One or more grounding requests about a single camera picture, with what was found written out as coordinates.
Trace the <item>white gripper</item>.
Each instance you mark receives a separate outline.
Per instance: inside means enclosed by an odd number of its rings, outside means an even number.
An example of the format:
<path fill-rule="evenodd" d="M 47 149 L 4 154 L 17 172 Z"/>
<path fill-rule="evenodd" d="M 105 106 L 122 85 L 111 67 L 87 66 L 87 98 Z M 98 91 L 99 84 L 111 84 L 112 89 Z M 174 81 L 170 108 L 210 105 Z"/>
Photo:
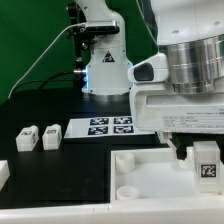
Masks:
<path fill-rule="evenodd" d="M 161 142 L 181 160 L 181 143 L 173 133 L 224 134 L 224 84 L 218 81 L 210 93 L 186 95 L 167 83 L 137 84 L 130 91 L 130 110 L 139 130 L 162 132 Z"/>

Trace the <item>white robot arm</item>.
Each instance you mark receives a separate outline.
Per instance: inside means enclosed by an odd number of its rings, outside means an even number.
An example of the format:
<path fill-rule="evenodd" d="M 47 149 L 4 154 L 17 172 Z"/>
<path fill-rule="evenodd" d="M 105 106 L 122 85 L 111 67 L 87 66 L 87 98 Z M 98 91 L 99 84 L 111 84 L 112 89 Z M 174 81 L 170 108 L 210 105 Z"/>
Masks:
<path fill-rule="evenodd" d="M 166 134 L 224 134 L 224 0 L 143 0 L 158 51 L 133 65 L 124 20 L 105 0 L 75 0 L 93 36 L 86 95 L 129 96 L 134 124 Z"/>

